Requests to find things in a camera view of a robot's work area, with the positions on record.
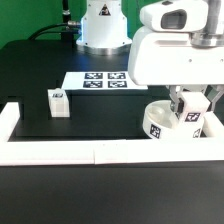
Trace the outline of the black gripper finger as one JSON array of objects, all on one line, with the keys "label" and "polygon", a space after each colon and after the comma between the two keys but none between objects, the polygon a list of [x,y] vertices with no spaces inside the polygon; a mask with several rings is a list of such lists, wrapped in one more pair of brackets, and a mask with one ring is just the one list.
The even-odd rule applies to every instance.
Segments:
[{"label": "black gripper finger", "polygon": [[224,95],[224,85],[209,85],[206,90],[206,97],[210,101],[209,111],[214,111],[216,103]]},{"label": "black gripper finger", "polygon": [[182,87],[180,85],[168,85],[167,89],[169,90],[169,96],[171,99],[170,109],[173,112],[181,113],[183,110],[183,103],[180,97]]}]

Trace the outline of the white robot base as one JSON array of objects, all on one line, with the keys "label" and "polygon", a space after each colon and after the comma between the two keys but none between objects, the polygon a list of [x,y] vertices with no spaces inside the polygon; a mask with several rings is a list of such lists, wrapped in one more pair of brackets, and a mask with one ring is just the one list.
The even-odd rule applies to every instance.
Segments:
[{"label": "white robot base", "polygon": [[132,40],[128,37],[122,0],[86,2],[86,13],[81,19],[81,36],[76,41],[77,49],[95,55],[127,52]]}]

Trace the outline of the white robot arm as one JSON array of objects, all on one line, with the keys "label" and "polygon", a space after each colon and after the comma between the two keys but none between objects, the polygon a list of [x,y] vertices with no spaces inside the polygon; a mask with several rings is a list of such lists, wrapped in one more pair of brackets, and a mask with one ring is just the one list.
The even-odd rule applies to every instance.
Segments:
[{"label": "white robot arm", "polygon": [[140,10],[128,74],[138,85],[224,95],[224,0],[160,0]]}]

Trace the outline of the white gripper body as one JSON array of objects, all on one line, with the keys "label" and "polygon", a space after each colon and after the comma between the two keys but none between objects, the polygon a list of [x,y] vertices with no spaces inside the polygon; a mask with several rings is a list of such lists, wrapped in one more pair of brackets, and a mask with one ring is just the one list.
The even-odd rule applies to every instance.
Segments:
[{"label": "white gripper body", "polygon": [[224,84],[224,0],[160,0],[140,21],[128,61],[136,84]]}]

